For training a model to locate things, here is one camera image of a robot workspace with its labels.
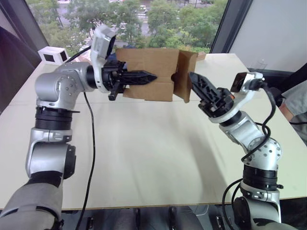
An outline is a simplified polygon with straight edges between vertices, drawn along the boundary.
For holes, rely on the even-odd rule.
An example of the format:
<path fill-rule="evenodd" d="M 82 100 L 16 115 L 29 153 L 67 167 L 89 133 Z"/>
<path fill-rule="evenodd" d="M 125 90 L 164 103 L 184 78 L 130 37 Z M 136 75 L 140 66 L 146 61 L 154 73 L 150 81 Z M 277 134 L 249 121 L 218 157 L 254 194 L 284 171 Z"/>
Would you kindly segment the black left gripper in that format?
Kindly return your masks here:
<path fill-rule="evenodd" d="M 157 79 L 157 76 L 144 70 L 127 71 L 126 62 L 107 61 L 102 67 L 103 86 L 109 91 L 108 98 L 115 101 L 127 85 L 146 85 Z"/>

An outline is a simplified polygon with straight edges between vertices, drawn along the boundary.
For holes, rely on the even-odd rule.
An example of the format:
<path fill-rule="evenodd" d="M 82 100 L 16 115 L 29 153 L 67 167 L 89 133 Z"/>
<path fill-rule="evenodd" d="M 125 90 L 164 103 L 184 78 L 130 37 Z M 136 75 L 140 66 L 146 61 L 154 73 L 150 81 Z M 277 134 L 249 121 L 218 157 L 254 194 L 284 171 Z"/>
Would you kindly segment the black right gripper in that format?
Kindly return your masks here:
<path fill-rule="evenodd" d="M 199 108 L 210 118 L 226 114 L 234 105 L 234 96 L 226 88 L 216 88 L 206 77 L 189 73 L 192 90 L 201 99 Z"/>

